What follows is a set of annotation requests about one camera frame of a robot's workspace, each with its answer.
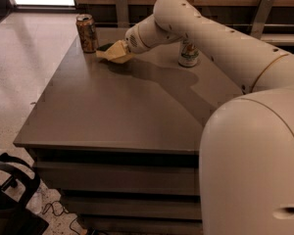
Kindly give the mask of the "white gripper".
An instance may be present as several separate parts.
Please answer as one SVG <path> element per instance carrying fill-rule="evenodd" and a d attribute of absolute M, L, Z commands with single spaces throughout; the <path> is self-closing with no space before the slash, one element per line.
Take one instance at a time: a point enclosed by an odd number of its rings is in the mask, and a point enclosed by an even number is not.
<path fill-rule="evenodd" d="M 150 36 L 150 27 L 147 23 L 136 24 L 125 33 L 126 42 L 118 40 L 112 43 L 112 46 L 108 49 L 111 59 L 107 61 L 124 64 L 133 57 L 132 53 L 141 54 L 147 52 L 150 49 Z"/>

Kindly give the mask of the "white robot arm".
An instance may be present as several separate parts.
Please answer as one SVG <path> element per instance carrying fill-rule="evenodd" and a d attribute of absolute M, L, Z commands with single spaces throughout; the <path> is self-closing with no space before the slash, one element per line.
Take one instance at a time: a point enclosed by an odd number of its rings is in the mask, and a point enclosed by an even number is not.
<path fill-rule="evenodd" d="M 294 55 L 205 18 L 186 0 L 157 0 L 101 55 L 122 64 L 177 40 L 193 43 L 243 92 L 202 134 L 204 235 L 294 235 Z"/>

